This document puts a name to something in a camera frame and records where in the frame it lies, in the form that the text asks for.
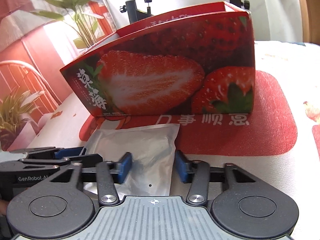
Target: blue gripper pad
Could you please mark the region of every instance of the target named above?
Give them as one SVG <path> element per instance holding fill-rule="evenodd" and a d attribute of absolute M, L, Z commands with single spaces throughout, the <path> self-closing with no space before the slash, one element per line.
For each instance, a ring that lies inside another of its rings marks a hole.
<path fill-rule="evenodd" d="M 125 178 L 127 177 L 132 165 L 132 155 L 126 155 L 126 158 L 122 161 L 120 166 L 118 177 L 118 183 L 124 183 Z"/>
<path fill-rule="evenodd" d="M 66 148 L 61 149 L 55 154 L 56 159 L 60 160 L 63 157 L 70 157 L 70 156 L 79 156 L 83 155 L 86 148 L 84 147 L 74 147 L 74 148 Z"/>
<path fill-rule="evenodd" d="M 180 180 L 183 183 L 188 182 L 188 173 L 187 173 L 187 166 L 188 164 L 181 158 L 181 155 L 176 152 L 174 156 L 175 161 L 175 168 L 179 174 Z"/>
<path fill-rule="evenodd" d="M 63 239 L 243 240 L 217 226 L 204 207 L 189 206 L 180 196 L 127 196 L 121 205 L 101 208 L 88 227 Z M 15 240 L 29 238 L 17 236 Z"/>

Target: white chinese characters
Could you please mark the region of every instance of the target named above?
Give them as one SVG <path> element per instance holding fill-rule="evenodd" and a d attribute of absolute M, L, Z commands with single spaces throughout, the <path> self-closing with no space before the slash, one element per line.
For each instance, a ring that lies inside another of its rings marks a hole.
<path fill-rule="evenodd" d="M 225 117 L 230 117 L 229 125 L 241 126 L 241 125 L 249 125 L 249 121 L 247 120 L 247 114 L 229 114 L 225 115 Z M 187 126 L 188 124 L 192 124 L 197 121 L 197 116 L 195 114 L 182 114 L 180 118 L 177 120 L 182 126 Z M 203 114 L 202 121 L 203 124 L 212 124 L 212 125 L 222 125 L 223 114 Z M 160 123 L 171 123 L 172 115 L 163 114 L 160 115 L 156 124 Z"/>
<path fill-rule="evenodd" d="M 89 90 L 89 96 L 91 97 L 93 106 L 97 106 L 102 109 L 106 109 L 106 101 L 101 96 L 98 95 L 99 90 L 93 88 L 90 84 L 92 84 L 92 80 L 90 80 L 89 76 L 85 73 L 84 69 L 79 69 L 79 73 L 77 73 L 77 77 L 84 84 L 84 87 Z"/>
<path fill-rule="evenodd" d="M 173 20 L 177 20 L 177 19 L 184 18 L 184 17 L 189 17 L 189 16 L 191 16 L 191 15 L 189 15 L 189 14 L 181 14 L 181 15 L 179 15 L 179 17 L 171 16 L 171 19 L 166 19 L 166 20 L 163 20 L 163 21 L 159 20 L 158 22 L 156 22 L 156 21 L 150 22 L 151 25 L 147 26 L 146 28 L 154 26 L 154 25 L 157 25 L 157 24 L 160 24 L 160 23 L 169 22 L 169 21 L 173 21 Z"/>
<path fill-rule="evenodd" d="M 231 120 L 229 125 L 249 125 L 249 121 L 247 121 L 247 114 L 229 114 L 231 116 Z"/>
<path fill-rule="evenodd" d="M 179 124 L 186 126 L 189 123 L 193 123 L 194 121 L 196 121 L 196 119 L 194 118 L 194 114 L 182 114 L 180 119 L 178 120 Z"/>
<path fill-rule="evenodd" d="M 222 114 L 203 114 L 202 123 L 211 123 L 213 125 L 222 125 Z"/>

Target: red wall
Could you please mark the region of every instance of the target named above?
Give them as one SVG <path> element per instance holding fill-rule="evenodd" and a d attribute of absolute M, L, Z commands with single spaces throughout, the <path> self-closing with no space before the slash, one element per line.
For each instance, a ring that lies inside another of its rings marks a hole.
<path fill-rule="evenodd" d="M 33 30 L 0 52 L 0 61 L 21 60 L 34 66 L 22 42 L 58 99 L 63 102 L 72 90 L 59 71 L 64 64 L 43 27 Z"/>

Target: strawberry leaf image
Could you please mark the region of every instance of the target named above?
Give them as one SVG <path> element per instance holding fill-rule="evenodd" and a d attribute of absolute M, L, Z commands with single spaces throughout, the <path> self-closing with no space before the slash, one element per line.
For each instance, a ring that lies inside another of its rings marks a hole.
<path fill-rule="evenodd" d="M 239 16 L 239 20 L 243 24 L 243 26 L 245 27 L 245 30 L 247 30 L 247 17 Z"/>
<path fill-rule="evenodd" d="M 253 90 L 244 94 L 235 83 L 230 83 L 228 88 L 228 103 L 212 101 L 211 104 L 219 113 L 249 113 L 252 110 Z"/>
<path fill-rule="evenodd" d="M 103 68 L 103 64 L 100 64 L 99 66 L 97 66 L 96 70 L 93 72 L 93 75 L 92 76 L 96 76 L 100 73 L 100 71 L 102 70 Z"/>
<path fill-rule="evenodd" d="M 93 76 L 93 74 L 94 74 L 93 68 L 92 68 L 91 66 L 87 65 L 87 64 L 85 64 L 85 68 L 86 68 L 86 69 L 89 71 L 89 73 Z"/>

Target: red cardboard box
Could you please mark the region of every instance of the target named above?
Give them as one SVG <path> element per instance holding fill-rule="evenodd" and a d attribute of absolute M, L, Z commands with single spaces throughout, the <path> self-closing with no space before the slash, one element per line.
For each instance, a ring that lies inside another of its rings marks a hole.
<path fill-rule="evenodd" d="M 250 113 L 250 15 L 227 2 L 182 8 L 117 30 L 61 73 L 93 116 Z"/>

